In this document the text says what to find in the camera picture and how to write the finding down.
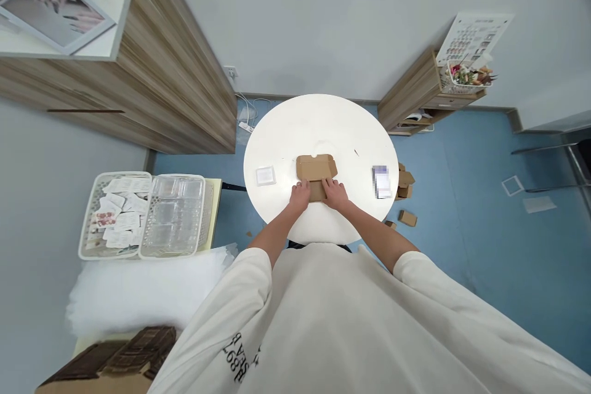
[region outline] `round white table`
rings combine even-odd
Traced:
[[[361,106],[334,95],[309,94],[271,109],[246,145],[246,190],[266,223],[289,202],[291,187],[298,181],[296,158],[318,154],[332,154],[338,170],[335,179],[345,184],[351,201],[380,221],[386,217],[394,197],[376,198],[371,168],[388,167],[395,194],[398,158],[390,136]],[[255,172],[265,166],[273,166],[276,184],[258,187]],[[310,203],[287,237],[301,244],[348,244],[360,239],[353,225],[324,203]]]

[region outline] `white shelf top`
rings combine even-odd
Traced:
[[[116,25],[71,55],[65,55],[25,30],[15,33],[0,28],[0,57],[60,58],[65,60],[112,61],[119,44],[131,0],[92,0]]]

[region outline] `white plastic basket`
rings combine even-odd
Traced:
[[[441,93],[442,94],[461,94],[461,95],[470,95],[476,94],[479,91],[482,91],[485,88],[491,87],[492,85],[462,85],[456,83],[453,78],[451,77],[451,67],[461,64],[461,60],[448,60],[447,65],[441,68],[439,73],[439,77],[441,78]]]
[[[199,212],[199,232],[197,235],[197,242],[195,246],[191,248],[191,250],[186,251],[166,251],[162,248],[148,246],[146,240],[150,236],[151,226],[154,222],[154,208],[156,204],[160,202],[160,197],[152,195],[150,199],[148,215],[146,217],[146,229],[143,232],[143,239],[139,248],[139,257],[145,260],[159,260],[195,255],[201,251],[200,247],[207,242],[207,237],[209,236],[209,222],[211,221],[211,212],[214,200],[214,185],[213,183],[208,182],[201,175],[161,174],[159,177],[181,177],[203,181],[203,199],[201,200],[201,209]]]
[[[150,180],[152,176],[149,172],[145,171],[119,171],[119,172],[106,172],[100,174],[95,180],[90,192],[90,198],[88,205],[86,206],[86,214],[84,215],[84,223],[82,224],[82,233],[80,234],[80,244],[78,245],[78,257],[82,260],[114,260],[114,259],[129,259],[137,256],[139,248],[134,251],[127,253],[121,253],[119,249],[107,248],[107,241],[100,239],[97,240],[98,245],[87,245],[88,234],[90,231],[90,220],[92,213],[97,211],[100,207],[99,199],[104,197],[106,194],[103,192],[103,188],[106,187],[111,180],[120,179],[121,177],[147,177]],[[150,204],[151,192],[148,193],[148,205]]]

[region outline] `person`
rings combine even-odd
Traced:
[[[240,253],[149,393],[589,393],[591,377],[323,180],[360,246],[283,249],[310,185]]]

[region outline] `brown cardboard box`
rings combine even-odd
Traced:
[[[408,185],[407,188],[398,188],[396,195],[400,200],[412,197],[412,185]]]
[[[174,346],[176,330],[145,328],[133,339],[91,345],[35,394],[145,394]]]
[[[400,171],[398,173],[398,187],[399,188],[407,188],[408,185],[412,185],[414,183],[414,177],[408,171]]]
[[[398,221],[414,228],[417,225],[417,216],[414,214],[411,214],[408,211],[400,211],[400,214],[398,216]]]
[[[326,199],[322,187],[322,179],[332,179],[338,174],[337,165],[330,154],[319,154],[316,157],[299,156],[295,160],[295,172],[300,180],[310,182],[310,201]]]

